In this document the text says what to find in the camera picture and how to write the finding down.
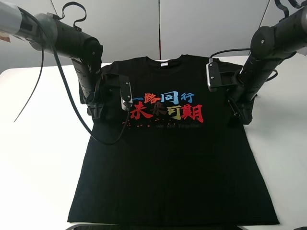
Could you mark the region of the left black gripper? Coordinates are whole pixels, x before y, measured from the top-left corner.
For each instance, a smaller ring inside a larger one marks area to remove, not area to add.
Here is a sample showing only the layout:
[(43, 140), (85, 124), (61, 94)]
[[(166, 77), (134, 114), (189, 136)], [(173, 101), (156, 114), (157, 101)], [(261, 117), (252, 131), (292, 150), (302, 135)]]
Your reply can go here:
[(82, 104), (87, 105), (87, 114), (93, 121), (103, 121), (111, 108), (120, 105), (119, 75), (103, 73), (94, 76), (79, 73), (79, 95)]

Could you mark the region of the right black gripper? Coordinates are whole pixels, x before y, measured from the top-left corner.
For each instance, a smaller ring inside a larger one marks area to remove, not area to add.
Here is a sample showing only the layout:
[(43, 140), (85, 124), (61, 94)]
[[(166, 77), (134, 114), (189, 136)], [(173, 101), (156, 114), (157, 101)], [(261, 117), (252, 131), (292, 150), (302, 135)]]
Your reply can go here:
[(225, 88), (225, 96), (233, 112), (230, 119), (231, 125), (249, 125), (252, 121), (253, 99), (242, 99), (244, 85), (239, 80), (240, 71), (224, 72), (221, 75), (222, 88)]

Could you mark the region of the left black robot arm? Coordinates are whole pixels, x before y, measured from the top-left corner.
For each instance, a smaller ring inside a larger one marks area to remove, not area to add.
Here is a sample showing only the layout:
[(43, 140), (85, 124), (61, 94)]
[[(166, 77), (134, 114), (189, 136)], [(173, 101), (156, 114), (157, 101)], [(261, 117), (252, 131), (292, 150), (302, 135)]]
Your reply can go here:
[(72, 60), (82, 91), (81, 101), (88, 106), (87, 113), (93, 120), (101, 120), (106, 107), (102, 85), (106, 78), (101, 72), (103, 46), (98, 39), (84, 33), (76, 25), (69, 26), (64, 17), (52, 13), (31, 15), (15, 4), (1, 1), (0, 30), (24, 39), (32, 48)]

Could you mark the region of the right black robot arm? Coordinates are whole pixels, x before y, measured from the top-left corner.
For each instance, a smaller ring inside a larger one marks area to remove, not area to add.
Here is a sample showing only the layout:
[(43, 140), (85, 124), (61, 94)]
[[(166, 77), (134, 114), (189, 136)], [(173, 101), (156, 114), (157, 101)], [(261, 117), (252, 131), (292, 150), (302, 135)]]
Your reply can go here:
[(242, 69), (234, 73), (232, 85), (227, 88), (227, 100), (233, 110), (232, 126), (250, 124), (255, 95), (279, 64), (306, 45), (306, 6), (275, 26), (263, 26), (256, 31), (249, 57)]

